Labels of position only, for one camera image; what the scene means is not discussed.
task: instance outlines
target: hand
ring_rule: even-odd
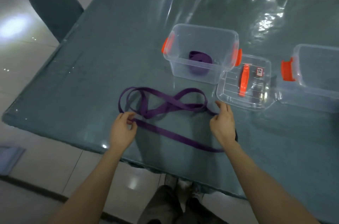
[[[134,112],[125,112],[117,116],[111,128],[110,149],[118,150],[122,154],[133,142],[138,127],[131,121],[134,115]]]
[[[231,106],[224,102],[215,101],[220,108],[220,113],[210,120],[212,134],[225,149],[235,143],[235,127]]]

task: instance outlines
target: chair backrest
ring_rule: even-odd
[[[84,11],[78,0],[29,0],[29,2],[59,42]]]

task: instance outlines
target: tiled floor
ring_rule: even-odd
[[[91,0],[79,0],[84,8]],[[0,0],[0,113],[32,79],[58,45],[28,0]],[[70,196],[101,155],[0,123],[0,143],[26,148],[11,176]],[[120,163],[105,211],[135,223],[164,175]],[[221,193],[205,195],[203,204],[233,223],[257,223],[247,201]]]

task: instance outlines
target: table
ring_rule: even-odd
[[[127,87],[147,86],[172,95],[196,87],[217,111],[216,86],[172,76],[161,54],[175,24],[237,31],[243,53],[269,59],[276,75],[297,44],[339,46],[338,22],[338,0],[93,0],[3,121],[103,153],[119,95]],[[201,98],[191,94],[183,101]],[[150,108],[159,103],[150,97]],[[279,102],[261,112],[238,107],[233,112],[246,153],[317,218],[339,221],[338,115]],[[173,112],[150,123],[218,148],[209,119],[206,113]],[[122,159],[244,198],[223,153],[197,150],[139,128]]]

